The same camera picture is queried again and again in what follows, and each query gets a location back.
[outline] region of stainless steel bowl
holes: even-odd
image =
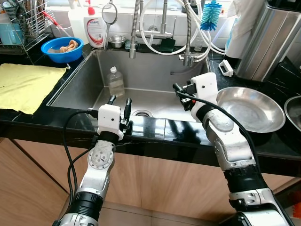
[[[113,48],[121,48],[126,43],[127,38],[122,35],[113,35],[109,37],[108,42]]]
[[[216,101],[250,132],[271,133],[285,123],[282,108],[272,98],[254,89],[228,87],[218,92]]]
[[[301,132],[301,96],[289,98],[284,104],[288,120]]]

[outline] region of yellow cloth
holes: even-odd
[[[33,114],[66,68],[0,65],[0,108]]]

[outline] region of blue plastic bowl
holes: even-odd
[[[68,46],[70,40],[75,40],[79,46],[65,53],[48,53],[50,48],[52,49],[60,49],[62,46]],[[44,43],[41,47],[41,50],[44,54],[49,56],[49,58],[56,63],[70,63],[75,61],[81,57],[81,49],[83,48],[84,43],[81,39],[75,37],[61,37],[57,39],[52,39],[46,43]]]

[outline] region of wooden cabinet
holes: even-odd
[[[0,222],[3,226],[48,226],[68,194],[9,139],[0,141]]]
[[[219,167],[139,157],[142,208],[220,221],[234,213]],[[292,177],[264,174],[271,189]]]
[[[69,192],[67,169],[69,161],[64,146],[16,140],[16,142],[66,191]],[[86,149],[68,147],[74,159]],[[87,154],[75,164],[78,184],[87,170]],[[138,156],[115,153],[115,165],[111,171],[111,182],[106,201],[141,207]]]
[[[17,140],[18,144],[67,191],[68,159],[63,146]],[[69,148],[74,158],[85,149]],[[75,164],[78,181],[87,157]],[[264,174],[271,189],[292,177]],[[227,181],[219,167],[115,153],[106,201],[176,215],[220,221],[234,213]]]

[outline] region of clear plastic bottle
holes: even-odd
[[[117,71],[116,67],[111,68],[111,73],[108,74],[108,82],[111,95],[117,97],[124,95],[123,76]]]
[[[195,40],[194,51],[200,52],[202,50],[202,47],[203,47],[203,38],[201,37],[200,34],[198,34]]]

